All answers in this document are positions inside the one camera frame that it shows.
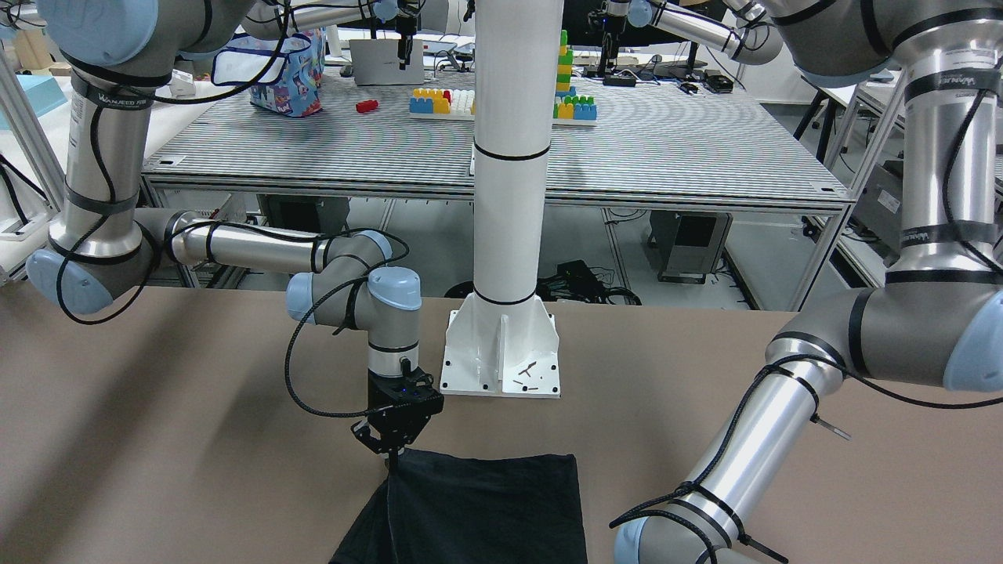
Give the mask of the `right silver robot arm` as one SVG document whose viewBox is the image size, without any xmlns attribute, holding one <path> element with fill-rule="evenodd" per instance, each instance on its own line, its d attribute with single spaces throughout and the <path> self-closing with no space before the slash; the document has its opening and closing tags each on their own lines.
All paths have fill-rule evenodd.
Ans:
<svg viewBox="0 0 1003 564">
<path fill-rule="evenodd" d="M 293 34 L 290 1 L 38 1 L 36 10 L 71 65 L 73 125 L 65 206 L 48 245 L 27 260 L 30 282 L 76 324 L 103 324 L 123 294 L 139 294 L 172 262 L 205 262 L 291 275 L 286 305 L 296 330 L 330 326 L 367 335 L 367 403 L 351 418 L 357 440 L 390 470 L 444 407 L 419 365 L 419 275 L 396 266 L 404 240 L 381 230 L 314 234 L 212 220 L 168 208 L 143 177 L 157 91 L 179 54 L 219 50 L 240 26 L 276 40 L 265 69 Z"/>
</svg>

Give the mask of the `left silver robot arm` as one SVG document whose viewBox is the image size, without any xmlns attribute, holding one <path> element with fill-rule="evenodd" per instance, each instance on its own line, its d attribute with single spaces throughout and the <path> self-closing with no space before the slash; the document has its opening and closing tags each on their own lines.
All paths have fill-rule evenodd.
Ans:
<svg viewBox="0 0 1003 564">
<path fill-rule="evenodd" d="M 999 1 L 763 1 L 817 83 L 896 62 L 905 103 L 900 256 L 877 289 L 806 308 L 773 337 L 730 421 L 672 493 L 626 511 L 617 563 L 743 562 L 743 519 L 821 399 L 847 378 L 1001 389 L 1001 267 L 992 259 Z"/>
</svg>

